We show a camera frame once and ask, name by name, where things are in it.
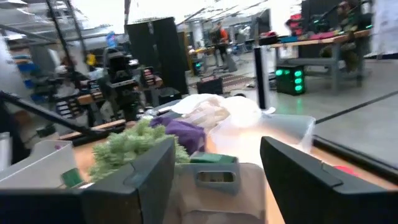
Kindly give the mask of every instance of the artificial plant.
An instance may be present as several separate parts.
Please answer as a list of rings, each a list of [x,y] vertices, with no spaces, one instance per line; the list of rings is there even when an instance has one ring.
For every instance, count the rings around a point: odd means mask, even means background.
[[[123,165],[163,141],[170,135],[165,134],[165,126],[149,126],[149,119],[140,120],[134,127],[123,133],[112,133],[106,142],[93,148],[95,164],[90,169],[91,181],[96,182],[118,170]],[[175,162],[189,163],[189,155],[175,138]]]

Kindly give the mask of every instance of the black stand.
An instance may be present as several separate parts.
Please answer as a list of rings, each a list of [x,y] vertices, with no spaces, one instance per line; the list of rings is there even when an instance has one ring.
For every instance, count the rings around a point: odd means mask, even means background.
[[[266,46],[254,48],[254,68],[256,71],[259,107],[266,114],[271,114],[274,113],[276,109],[271,107],[266,52]]]
[[[30,103],[26,100],[22,100],[19,96],[11,94],[11,93],[6,93],[4,91],[0,91],[0,102],[4,104],[5,102],[11,103],[13,105],[16,105],[24,110],[27,110],[33,114],[39,115],[53,123],[61,124],[67,128],[70,128],[74,131],[77,131],[79,133],[85,134],[85,135],[97,135],[99,133],[102,133],[103,130],[92,130],[88,129],[84,126],[81,126],[79,124],[73,123],[60,115],[53,113],[49,110],[44,109],[41,106],[37,106],[33,103]]]

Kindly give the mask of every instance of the ceiling light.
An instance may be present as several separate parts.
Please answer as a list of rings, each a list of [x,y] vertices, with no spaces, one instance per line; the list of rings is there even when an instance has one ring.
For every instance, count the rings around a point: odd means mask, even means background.
[[[27,3],[21,0],[0,0],[0,9],[15,9],[26,6]]]
[[[25,11],[23,9],[17,9],[17,10],[20,11],[21,13],[23,13],[23,14],[34,15],[33,13],[27,12],[27,11]]]

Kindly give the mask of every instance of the white container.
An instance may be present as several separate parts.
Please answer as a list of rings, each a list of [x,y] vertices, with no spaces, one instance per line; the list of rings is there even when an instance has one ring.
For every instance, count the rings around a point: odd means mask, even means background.
[[[260,143],[263,136],[273,137],[309,153],[314,127],[315,118],[310,116],[264,114],[257,124],[248,128],[234,126],[229,117],[213,128],[209,136],[217,153],[236,156],[240,162],[262,167]]]
[[[61,175],[77,167],[70,141],[41,141],[30,156],[0,172],[0,189],[51,189]]]

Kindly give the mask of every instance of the green box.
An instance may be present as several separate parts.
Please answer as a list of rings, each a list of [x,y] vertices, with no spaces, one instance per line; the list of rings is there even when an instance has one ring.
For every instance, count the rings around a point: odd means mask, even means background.
[[[190,163],[216,163],[216,164],[230,164],[237,163],[238,158],[233,156],[212,154],[205,152],[195,152],[190,158]]]
[[[73,168],[61,174],[61,179],[66,188],[78,187],[84,184],[77,168]]]

